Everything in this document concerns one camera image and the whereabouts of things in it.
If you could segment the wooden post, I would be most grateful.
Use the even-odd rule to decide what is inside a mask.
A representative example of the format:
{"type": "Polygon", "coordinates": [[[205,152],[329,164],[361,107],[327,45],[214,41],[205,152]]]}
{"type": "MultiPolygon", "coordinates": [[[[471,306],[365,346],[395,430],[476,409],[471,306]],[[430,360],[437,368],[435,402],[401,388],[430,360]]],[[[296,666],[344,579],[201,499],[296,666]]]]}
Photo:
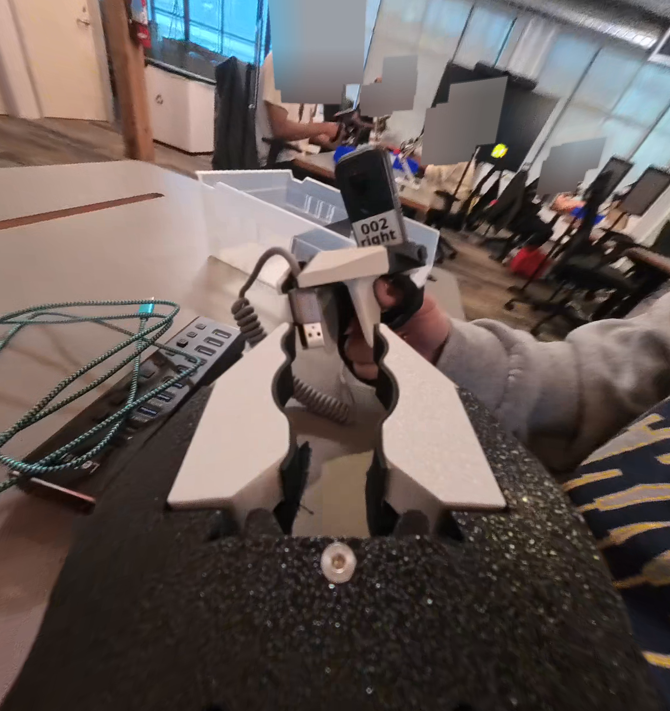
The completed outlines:
{"type": "Polygon", "coordinates": [[[155,147],[144,49],[131,38],[126,1],[102,1],[101,7],[125,155],[130,159],[153,163],[155,147]]]}

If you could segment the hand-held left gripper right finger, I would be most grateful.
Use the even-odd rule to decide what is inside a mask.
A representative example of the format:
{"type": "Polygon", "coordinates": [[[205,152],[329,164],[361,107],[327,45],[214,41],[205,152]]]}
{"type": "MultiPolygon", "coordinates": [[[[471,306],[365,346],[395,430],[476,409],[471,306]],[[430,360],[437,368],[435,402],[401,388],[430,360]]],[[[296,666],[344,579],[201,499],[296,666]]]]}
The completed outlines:
{"type": "Polygon", "coordinates": [[[385,413],[366,475],[369,533],[391,535],[410,513],[426,533],[442,533],[453,512],[505,511],[455,384],[384,324],[373,353],[385,413]]]}

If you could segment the person's right hand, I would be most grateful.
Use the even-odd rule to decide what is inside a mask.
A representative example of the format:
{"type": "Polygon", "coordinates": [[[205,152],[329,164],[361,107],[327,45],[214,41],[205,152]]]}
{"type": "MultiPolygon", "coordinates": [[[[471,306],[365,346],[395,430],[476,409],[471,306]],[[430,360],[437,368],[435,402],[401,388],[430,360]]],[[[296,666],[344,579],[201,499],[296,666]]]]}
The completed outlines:
{"type": "MultiPolygon", "coordinates": [[[[436,364],[451,331],[451,320],[437,302],[422,292],[416,311],[407,318],[401,311],[411,309],[412,298],[404,280],[380,277],[373,283],[373,293],[384,316],[393,316],[388,327],[425,360],[436,364]]],[[[353,375],[364,383],[374,383],[378,377],[378,361],[372,346],[366,341],[357,316],[353,316],[340,344],[341,357],[353,375]]]]}

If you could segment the black monitor with yellow sticker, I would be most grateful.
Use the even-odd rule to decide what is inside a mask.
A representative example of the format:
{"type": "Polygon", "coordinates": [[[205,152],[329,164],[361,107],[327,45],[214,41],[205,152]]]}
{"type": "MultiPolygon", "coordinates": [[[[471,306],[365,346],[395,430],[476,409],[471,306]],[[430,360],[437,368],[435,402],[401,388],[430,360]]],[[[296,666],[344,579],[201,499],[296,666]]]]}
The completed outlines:
{"type": "Polygon", "coordinates": [[[531,144],[526,142],[485,144],[477,148],[475,162],[477,165],[491,165],[499,171],[516,173],[525,162],[530,146],[531,144]]]}

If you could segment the wooden work table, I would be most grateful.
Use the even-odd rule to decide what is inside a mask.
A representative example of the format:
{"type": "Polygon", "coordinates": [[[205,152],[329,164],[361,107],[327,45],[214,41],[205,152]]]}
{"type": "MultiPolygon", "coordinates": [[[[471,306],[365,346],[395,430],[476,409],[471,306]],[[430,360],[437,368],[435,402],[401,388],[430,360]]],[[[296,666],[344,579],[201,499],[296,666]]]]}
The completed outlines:
{"type": "MultiPolygon", "coordinates": [[[[293,159],[293,164],[297,173],[316,179],[328,186],[336,186],[336,176],[334,174],[336,163],[333,151],[318,154],[299,154],[293,159]]],[[[414,213],[424,214],[431,208],[440,209],[443,205],[442,198],[423,188],[399,186],[398,189],[402,207],[412,210],[414,213]]]]}

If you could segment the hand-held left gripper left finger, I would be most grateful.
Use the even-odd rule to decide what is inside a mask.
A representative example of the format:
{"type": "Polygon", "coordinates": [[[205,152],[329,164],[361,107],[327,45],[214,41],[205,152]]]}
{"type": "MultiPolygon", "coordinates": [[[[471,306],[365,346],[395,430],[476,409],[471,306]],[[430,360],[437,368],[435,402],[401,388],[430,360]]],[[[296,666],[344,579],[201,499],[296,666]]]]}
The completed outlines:
{"type": "Polygon", "coordinates": [[[264,510],[293,527],[312,458],[285,411],[294,359],[294,326],[281,324],[215,381],[167,496],[171,510],[222,510],[239,527],[264,510]]]}

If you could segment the white double door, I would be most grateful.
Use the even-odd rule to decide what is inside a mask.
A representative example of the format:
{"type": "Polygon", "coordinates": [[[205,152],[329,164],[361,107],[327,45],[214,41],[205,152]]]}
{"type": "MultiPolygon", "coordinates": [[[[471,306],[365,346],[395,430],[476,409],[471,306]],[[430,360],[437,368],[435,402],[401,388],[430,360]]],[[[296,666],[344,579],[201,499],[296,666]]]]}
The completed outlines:
{"type": "Polygon", "coordinates": [[[10,9],[40,116],[111,122],[98,1],[11,1],[10,9]]]}

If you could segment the black display panel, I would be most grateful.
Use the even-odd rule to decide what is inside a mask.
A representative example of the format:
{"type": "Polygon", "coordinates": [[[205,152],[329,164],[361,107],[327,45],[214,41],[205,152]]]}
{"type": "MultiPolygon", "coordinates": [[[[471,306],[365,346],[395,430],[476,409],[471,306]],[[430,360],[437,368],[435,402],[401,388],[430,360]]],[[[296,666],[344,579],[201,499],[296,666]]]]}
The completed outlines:
{"type": "Polygon", "coordinates": [[[617,186],[624,181],[624,178],[633,168],[633,162],[618,156],[612,156],[602,167],[592,185],[600,188],[603,200],[606,200],[615,191],[617,186]]]}
{"type": "Polygon", "coordinates": [[[670,186],[670,171],[647,167],[624,196],[619,208],[626,216],[642,217],[670,186]]]}

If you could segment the large clear plastic bin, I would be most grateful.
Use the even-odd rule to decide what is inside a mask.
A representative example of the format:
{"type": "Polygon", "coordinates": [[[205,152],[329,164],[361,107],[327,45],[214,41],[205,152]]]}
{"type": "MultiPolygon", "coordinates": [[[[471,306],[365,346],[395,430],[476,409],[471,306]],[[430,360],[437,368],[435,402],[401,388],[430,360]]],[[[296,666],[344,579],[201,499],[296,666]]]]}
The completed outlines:
{"type": "Polygon", "coordinates": [[[292,238],[308,230],[328,229],[355,241],[340,191],[319,181],[300,181],[288,170],[197,176],[210,255],[245,274],[270,248],[291,254],[292,238]]]}

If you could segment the dark jacket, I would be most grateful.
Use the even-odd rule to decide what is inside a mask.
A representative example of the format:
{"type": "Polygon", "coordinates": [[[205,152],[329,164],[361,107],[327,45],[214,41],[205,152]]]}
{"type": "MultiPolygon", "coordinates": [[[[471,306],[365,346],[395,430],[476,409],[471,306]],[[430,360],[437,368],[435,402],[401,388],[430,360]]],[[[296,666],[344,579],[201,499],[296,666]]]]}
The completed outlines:
{"type": "Polygon", "coordinates": [[[258,69],[236,57],[215,67],[215,171],[259,168],[255,132],[258,69]]]}

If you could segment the person's right forearm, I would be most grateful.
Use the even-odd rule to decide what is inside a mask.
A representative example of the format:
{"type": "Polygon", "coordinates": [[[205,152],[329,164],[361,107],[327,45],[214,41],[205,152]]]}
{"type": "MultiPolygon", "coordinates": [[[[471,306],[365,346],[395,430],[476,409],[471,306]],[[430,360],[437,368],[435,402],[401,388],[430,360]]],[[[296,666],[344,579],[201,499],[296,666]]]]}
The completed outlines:
{"type": "Polygon", "coordinates": [[[539,342],[498,321],[452,320],[437,368],[476,397],[545,468],[650,443],[632,428],[670,426],[670,292],[640,315],[581,326],[539,342]]]}

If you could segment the white cabinet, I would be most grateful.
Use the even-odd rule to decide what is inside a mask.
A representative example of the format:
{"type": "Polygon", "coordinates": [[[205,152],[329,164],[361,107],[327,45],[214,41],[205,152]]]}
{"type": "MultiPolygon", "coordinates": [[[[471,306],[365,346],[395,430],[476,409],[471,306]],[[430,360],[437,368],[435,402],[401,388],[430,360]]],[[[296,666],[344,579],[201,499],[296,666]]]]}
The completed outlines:
{"type": "Polygon", "coordinates": [[[161,65],[145,67],[153,140],[186,154],[214,151],[215,85],[161,65]]]}

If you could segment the black usb hub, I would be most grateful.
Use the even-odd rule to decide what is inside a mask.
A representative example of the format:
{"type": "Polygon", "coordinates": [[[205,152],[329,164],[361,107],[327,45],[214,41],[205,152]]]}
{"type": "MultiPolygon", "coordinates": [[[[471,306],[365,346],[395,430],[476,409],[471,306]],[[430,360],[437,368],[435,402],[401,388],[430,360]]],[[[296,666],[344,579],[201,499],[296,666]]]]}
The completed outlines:
{"type": "Polygon", "coordinates": [[[214,383],[241,357],[244,339],[229,324],[197,317],[140,366],[135,397],[138,404],[127,414],[114,438],[96,451],[103,432],[64,451],[61,471],[33,476],[13,473],[16,488],[26,494],[89,514],[100,495],[127,470],[147,442],[190,397],[214,383]]]}

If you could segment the black office chair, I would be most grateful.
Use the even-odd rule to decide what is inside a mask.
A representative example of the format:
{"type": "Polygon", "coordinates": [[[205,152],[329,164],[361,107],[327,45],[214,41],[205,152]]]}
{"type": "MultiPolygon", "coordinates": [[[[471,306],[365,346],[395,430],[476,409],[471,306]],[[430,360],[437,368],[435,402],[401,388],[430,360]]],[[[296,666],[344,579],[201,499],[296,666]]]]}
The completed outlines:
{"type": "Polygon", "coordinates": [[[649,293],[649,267],[621,271],[614,267],[631,246],[621,233],[605,233],[592,242],[592,228],[612,173],[603,171],[588,188],[578,228],[549,273],[555,289],[546,301],[532,300],[544,315],[531,329],[540,338],[547,325],[558,319],[567,333],[603,318],[627,315],[649,293]]]}

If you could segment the person's navy patterned clothing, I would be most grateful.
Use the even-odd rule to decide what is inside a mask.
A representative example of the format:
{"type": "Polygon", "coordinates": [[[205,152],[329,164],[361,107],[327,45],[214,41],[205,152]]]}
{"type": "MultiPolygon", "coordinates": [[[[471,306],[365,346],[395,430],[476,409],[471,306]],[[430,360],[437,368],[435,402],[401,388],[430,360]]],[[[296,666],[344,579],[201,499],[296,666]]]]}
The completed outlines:
{"type": "Polygon", "coordinates": [[[563,484],[597,541],[670,710],[670,397],[563,484]]]}

